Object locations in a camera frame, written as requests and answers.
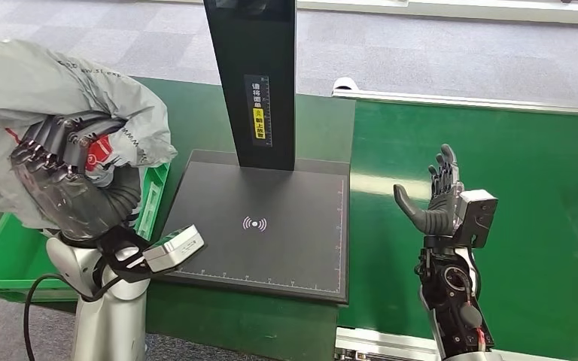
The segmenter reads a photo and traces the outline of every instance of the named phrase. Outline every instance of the red label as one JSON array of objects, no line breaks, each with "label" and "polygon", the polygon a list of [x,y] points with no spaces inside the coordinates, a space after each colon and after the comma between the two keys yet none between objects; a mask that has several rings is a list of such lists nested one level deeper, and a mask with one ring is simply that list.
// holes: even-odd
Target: red label
[{"label": "red label", "polygon": [[109,139],[107,135],[103,135],[98,141],[95,141],[90,145],[89,152],[87,154],[87,162],[85,163],[85,169],[87,171],[93,171],[96,164],[104,162],[109,158],[112,147],[109,144]]}]

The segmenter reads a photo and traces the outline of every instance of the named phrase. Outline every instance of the gray plastic bag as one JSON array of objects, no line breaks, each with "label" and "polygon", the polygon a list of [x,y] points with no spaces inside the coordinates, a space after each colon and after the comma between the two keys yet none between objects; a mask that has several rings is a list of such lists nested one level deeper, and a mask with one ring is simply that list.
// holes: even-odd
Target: gray plastic bag
[{"label": "gray plastic bag", "polygon": [[0,41],[0,211],[14,213],[29,228],[55,227],[41,216],[8,157],[32,124],[48,115],[88,110],[127,120],[121,130],[90,148],[86,174],[95,184],[110,181],[113,165],[157,167],[176,155],[167,108],[147,87],[37,44]]}]

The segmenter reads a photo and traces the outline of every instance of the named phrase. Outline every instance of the green table surface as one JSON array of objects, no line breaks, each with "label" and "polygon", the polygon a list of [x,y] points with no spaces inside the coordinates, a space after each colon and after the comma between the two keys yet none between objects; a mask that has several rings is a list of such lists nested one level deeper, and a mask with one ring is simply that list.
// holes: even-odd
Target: green table surface
[{"label": "green table surface", "polygon": [[[167,104],[179,152],[158,234],[191,150],[234,148],[219,86],[139,81]],[[296,107],[298,157],[348,161],[353,144],[349,306],[153,282],[149,332],[310,360],[331,360],[336,323],[430,338],[412,271],[421,235],[391,187],[404,184],[424,204],[426,165],[446,142],[466,187],[500,199],[488,243],[476,251],[497,348],[578,360],[578,116],[314,96],[297,96]]]},{"label": "green table surface", "polygon": [[422,237],[392,183],[427,202],[442,143],[468,190],[499,198],[480,305],[501,350],[578,360],[578,116],[358,102],[351,161],[350,305],[339,324],[431,337],[413,274]]}]

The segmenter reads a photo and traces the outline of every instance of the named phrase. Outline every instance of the warning sticker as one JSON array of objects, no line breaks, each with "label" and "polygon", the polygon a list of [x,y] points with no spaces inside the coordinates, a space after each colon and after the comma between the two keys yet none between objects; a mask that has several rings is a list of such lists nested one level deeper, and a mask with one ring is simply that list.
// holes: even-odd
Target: warning sticker
[{"label": "warning sticker", "polygon": [[265,138],[265,116],[260,108],[254,108],[254,132],[256,139]]},{"label": "warning sticker", "polygon": [[251,141],[260,147],[272,147],[269,77],[245,75],[245,93],[251,109]]}]

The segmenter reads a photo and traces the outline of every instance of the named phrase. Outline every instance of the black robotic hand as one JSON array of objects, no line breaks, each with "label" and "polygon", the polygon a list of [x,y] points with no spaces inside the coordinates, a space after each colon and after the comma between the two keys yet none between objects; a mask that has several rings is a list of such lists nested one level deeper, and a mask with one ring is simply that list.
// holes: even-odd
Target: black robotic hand
[{"label": "black robotic hand", "polygon": [[138,169],[117,167],[106,188],[84,174],[90,145],[124,120],[102,112],[48,117],[31,126],[10,155],[14,172],[45,217],[66,238],[97,238],[121,224],[141,199]]},{"label": "black robotic hand", "polygon": [[455,206],[464,185],[460,182],[455,153],[448,144],[442,145],[436,161],[438,168],[432,165],[428,167],[431,176],[428,209],[420,209],[412,202],[400,184],[393,185],[394,197],[397,205],[420,232],[425,235],[451,236],[459,226]]}]

